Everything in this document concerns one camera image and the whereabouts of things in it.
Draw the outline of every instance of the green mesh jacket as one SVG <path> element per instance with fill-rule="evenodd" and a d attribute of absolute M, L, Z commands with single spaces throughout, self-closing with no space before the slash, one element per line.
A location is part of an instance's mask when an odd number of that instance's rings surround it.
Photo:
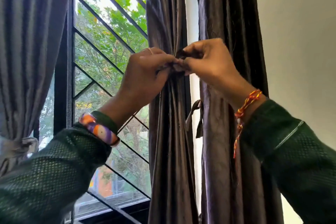
<path fill-rule="evenodd" d="M 111 120 L 97 119 L 115 131 Z M 272 100 L 241 134 L 305 224 L 336 223 L 336 152 Z M 60 224 L 111 149 L 80 124 L 0 179 L 1 224 Z"/>

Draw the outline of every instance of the tree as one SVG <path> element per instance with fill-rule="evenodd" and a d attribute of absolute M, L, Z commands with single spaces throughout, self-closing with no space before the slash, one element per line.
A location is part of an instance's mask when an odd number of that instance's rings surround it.
<path fill-rule="evenodd" d="M 144 36 L 112 5 L 102 4 L 101 0 L 85 0 L 90 7 L 130 46 L 135 52 L 148 47 Z M 116 0 L 132 19 L 146 32 L 145 9 L 131 0 Z M 84 5 L 77 3 L 75 27 L 95 45 L 122 72 L 125 71 L 130 52 L 118 41 Z M 75 34 L 75 62 L 111 95 L 116 94 L 122 74 L 94 50 L 78 34 Z M 75 93 L 79 93 L 91 80 L 79 69 L 75 69 Z M 90 112 L 100 107 L 109 99 L 109 95 L 99 86 L 91 86 L 75 102 L 75 119 L 83 112 Z M 148 107 L 137 115 L 139 120 L 148 125 Z M 148 159 L 148 131 L 137 120 L 131 120 L 119 134 L 131 148 Z M 150 194 L 149 166 L 122 143 L 113 148 L 107 163 L 126 176 L 147 194 Z M 103 177 L 110 180 L 111 172 L 101 167 Z M 134 191 L 129 184 L 124 191 Z"/>

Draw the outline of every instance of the curtain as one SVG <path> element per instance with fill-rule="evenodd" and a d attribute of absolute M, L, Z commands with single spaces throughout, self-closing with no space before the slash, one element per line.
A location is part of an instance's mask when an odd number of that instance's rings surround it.
<path fill-rule="evenodd" d="M 28 138 L 55 69 L 68 0 L 0 0 L 0 176 L 35 152 Z"/>
<path fill-rule="evenodd" d="M 184 0 L 147 0 L 150 47 L 175 55 L 186 45 Z M 174 75 L 149 106 L 149 223 L 198 223 L 192 135 L 186 133 L 183 78 Z"/>
<path fill-rule="evenodd" d="M 198 0 L 199 37 L 220 37 L 241 75 L 268 95 L 256 0 Z M 234 112 L 200 82 L 203 102 L 202 223 L 283 223 L 280 194 L 245 145 L 233 159 Z"/>

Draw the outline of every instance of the wall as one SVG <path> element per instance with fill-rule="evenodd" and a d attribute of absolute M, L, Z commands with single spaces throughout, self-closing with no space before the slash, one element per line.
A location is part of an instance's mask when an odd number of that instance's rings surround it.
<path fill-rule="evenodd" d="M 269 94 L 336 149 L 336 0 L 258 0 Z M 285 224 L 302 223 L 283 200 Z"/>

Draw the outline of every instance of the red and yellow thread bracelet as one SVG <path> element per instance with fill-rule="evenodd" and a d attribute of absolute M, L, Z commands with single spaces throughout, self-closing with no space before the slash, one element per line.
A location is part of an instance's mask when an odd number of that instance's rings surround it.
<path fill-rule="evenodd" d="M 258 100 L 261 94 L 262 94 L 262 91 L 260 91 L 260 90 L 255 90 L 255 91 L 251 92 L 250 95 L 248 96 L 248 98 L 245 99 L 244 105 L 241 108 L 239 108 L 238 111 L 234 114 L 234 116 L 237 119 L 238 135 L 237 135 L 236 140 L 235 140 L 234 145 L 233 145 L 233 158 L 236 158 L 236 149 L 237 149 L 237 144 L 238 144 L 240 134 L 241 134 L 242 129 L 243 129 L 242 117 L 245 114 L 245 110 L 250 104 L 252 104 L 254 101 Z"/>

